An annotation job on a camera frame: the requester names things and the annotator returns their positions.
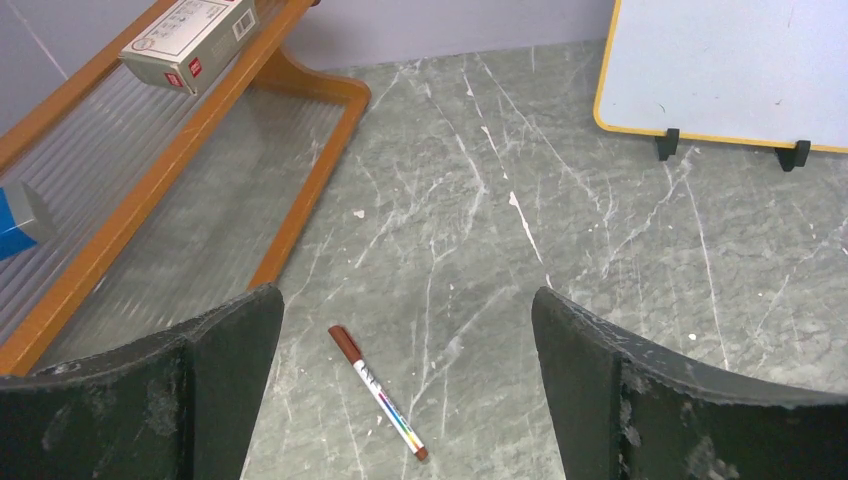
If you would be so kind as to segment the brown marker cap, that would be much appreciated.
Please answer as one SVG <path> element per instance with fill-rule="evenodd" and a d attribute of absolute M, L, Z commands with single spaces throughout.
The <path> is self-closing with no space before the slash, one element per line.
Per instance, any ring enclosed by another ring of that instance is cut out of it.
<path fill-rule="evenodd" d="M 328 329 L 328 333 L 351 365 L 363 359 L 360 348 L 346 327 L 333 325 Z"/>

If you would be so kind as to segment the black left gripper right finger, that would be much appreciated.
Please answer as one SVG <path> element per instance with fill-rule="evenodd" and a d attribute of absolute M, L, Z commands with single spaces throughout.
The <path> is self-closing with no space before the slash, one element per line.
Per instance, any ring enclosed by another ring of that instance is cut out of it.
<path fill-rule="evenodd" d="M 569 479 L 843 479 L 844 395 L 716 368 L 550 288 L 531 320 Z"/>

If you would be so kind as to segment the white marker pen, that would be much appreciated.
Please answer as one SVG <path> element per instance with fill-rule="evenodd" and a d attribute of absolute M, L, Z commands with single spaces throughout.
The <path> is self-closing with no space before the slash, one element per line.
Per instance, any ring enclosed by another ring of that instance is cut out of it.
<path fill-rule="evenodd" d="M 404 418 L 402 413 L 394 405 L 394 403 L 392 402 L 388 394 L 385 392 L 376 377 L 372 374 L 371 370 L 368 368 L 366 363 L 363 360 L 359 360 L 353 363 L 352 367 L 358 373 L 359 377 L 366 385 L 366 388 L 369 390 L 371 395 L 374 397 L 375 401 L 382 408 L 388 420 L 396 429 L 398 434 L 402 437 L 412 454 L 420 462 L 424 462 L 429 455 L 426 446 L 421 441 L 417 433 L 413 430 L 411 425 Z"/>

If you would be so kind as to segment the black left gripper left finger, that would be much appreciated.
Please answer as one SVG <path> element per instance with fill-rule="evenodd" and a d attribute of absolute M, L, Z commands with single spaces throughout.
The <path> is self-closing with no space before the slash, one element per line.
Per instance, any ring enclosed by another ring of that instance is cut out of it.
<path fill-rule="evenodd" d="M 284 315 L 245 294 L 107 352 L 1 380 L 5 479 L 237 479 Z"/>

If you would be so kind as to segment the yellow framed whiteboard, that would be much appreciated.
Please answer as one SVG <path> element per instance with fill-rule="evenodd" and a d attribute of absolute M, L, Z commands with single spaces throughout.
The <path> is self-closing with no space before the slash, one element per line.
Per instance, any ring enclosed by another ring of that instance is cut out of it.
<path fill-rule="evenodd" d="M 619 1 L 593 115 L 604 130 L 847 149 L 843 1 Z"/>

